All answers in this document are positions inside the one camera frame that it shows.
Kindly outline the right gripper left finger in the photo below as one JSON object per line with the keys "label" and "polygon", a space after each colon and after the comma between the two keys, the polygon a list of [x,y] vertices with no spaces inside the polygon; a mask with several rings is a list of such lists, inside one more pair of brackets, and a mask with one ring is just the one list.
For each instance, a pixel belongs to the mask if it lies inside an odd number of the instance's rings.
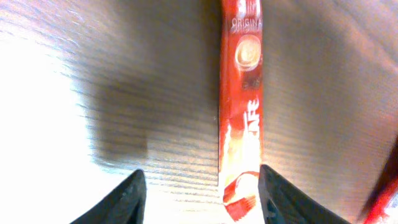
{"label": "right gripper left finger", "polygon": [[143,224],[146,196],[144,172],[135,170],[71,224]]}

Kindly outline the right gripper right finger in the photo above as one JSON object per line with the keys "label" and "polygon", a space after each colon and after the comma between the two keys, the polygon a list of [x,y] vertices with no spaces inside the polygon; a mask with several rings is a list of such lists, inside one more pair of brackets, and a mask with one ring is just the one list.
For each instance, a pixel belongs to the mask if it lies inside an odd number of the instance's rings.
{"label": "right gripper right finger", "polygon": [[260,167],[258,189],[267,224],[348,224],[265,164]]}

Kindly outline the red snack bag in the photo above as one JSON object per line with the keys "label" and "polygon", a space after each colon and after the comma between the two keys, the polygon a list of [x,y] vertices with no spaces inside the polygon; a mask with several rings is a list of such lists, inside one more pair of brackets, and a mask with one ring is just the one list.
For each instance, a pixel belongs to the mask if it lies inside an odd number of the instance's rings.
{"label": "red snack bag", "polygon": [[397,224],[397,145],[366,202],[364,224]]}

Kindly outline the red stick sachet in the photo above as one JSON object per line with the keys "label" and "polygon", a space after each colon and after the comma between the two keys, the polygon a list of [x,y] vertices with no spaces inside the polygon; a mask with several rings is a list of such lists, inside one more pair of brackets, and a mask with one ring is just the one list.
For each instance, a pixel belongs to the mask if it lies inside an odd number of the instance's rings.
{"label": "red stick sachet", "polygon": [[263,154],[262,2],[229,0],[221,7],[218,187],[232,221],[264,223],[257,187]]}

